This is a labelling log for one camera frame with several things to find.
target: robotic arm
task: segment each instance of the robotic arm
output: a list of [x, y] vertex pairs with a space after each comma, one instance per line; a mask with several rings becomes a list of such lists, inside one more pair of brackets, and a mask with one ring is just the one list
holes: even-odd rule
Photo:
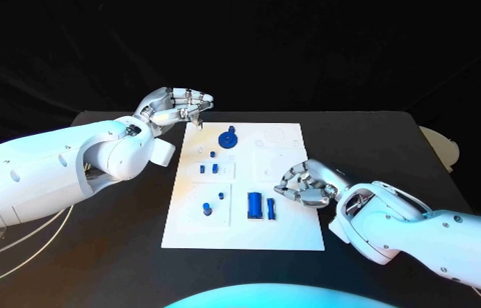
[[156, 138], [177, 122], [203, 128], [213, 97], [181, 88], [147, 95], [132, 117], [42, 133], [0, 145], [0, 228], [43, 218], [132, 179], [174, 146]]
[[[298, 191], [287, 188], [295, 177]], [[412, 195], [380, 181], [353, 184], [341, 171], [314, 159], [288, 170], [275, 192], [317, 209], [331, 200], [337, 202], [328, 228], [376, 263], [385, 265], [405, 251], [441, 277], [481, 287], [480, 216], [432, 211]]]

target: table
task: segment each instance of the table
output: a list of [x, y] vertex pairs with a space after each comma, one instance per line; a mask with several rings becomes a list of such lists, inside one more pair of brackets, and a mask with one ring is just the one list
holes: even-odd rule
[[[73, 125], [128, 114], [82, 112]], [[301, 123], [310, 158], [366, 182], [387, 182], [433, 209], [471, 213], [406, 113], [206, 112], [203, 120]], [[0, 280], [3, 307], [161, 307], [210, 289], [262, 282], [337, 289], [402, 307], [480, 306], [472, 289], [438, 277], [405, 253], [386, 266], [369, 261], [328, 231], [334, 205], [318, 210], [324, 252], [161, 249], [183, 132], [177, 124], [163, 137], [177, 146], [167, 168], [150, 163], [138, 177], [75, 205], [48, 249]], [[36, 228], [37, 222], [45, 220], [9, 230]], [[45, 229], [22, 250], [48, 240], [53, 231]], [[13, 255], [22, 251], [1, 254], [1, 264]]]

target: blue object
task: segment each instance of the blue object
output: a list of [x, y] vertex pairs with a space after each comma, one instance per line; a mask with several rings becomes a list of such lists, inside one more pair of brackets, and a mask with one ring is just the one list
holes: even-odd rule
[[248, 193], [248, 219], [262, 219], [262, 194], [259, 192]]
[[167, 308], [181, 307], [389, 308], [392, 306], [354, 294], [321, 287], [291, 284], [246, 284], [213, 289], [167, 306]]
[[233, 126], [229, 127], [228, 132], [223, 132], [219, 136], [219, 146], [222, 148], [232, 148], [238, 144], [238, 135], [236, 135], [236, 129]]
[[210, 208], [209, 203], [203, 204], [203, 213], [209, 216], [213, 213], [213, 209]]
[[268, 198], [268, 219], [275, 220], [274, 198]]

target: small blue piece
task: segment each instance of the small blue piece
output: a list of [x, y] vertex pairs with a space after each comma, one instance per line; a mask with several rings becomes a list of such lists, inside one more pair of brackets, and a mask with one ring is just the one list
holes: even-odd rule
[[203, 204], [203, 213], [206, 214], [206, 216], [209, 216], [213, 213], [213, 209], [210, 208], [207, 202]]
[[238, 144], [238, 135], [236, 135], [236, 129], [233, 126], [229, 127], [229, 131], [223, 132], [219, 135], [219, 146], [222, 148], [230, 149]]
[[248, 219], [262, 219], [262, 194], [259, 192], [248, 193]]
[[268, 219], [275, 220], [274, 198], [268, 198]]

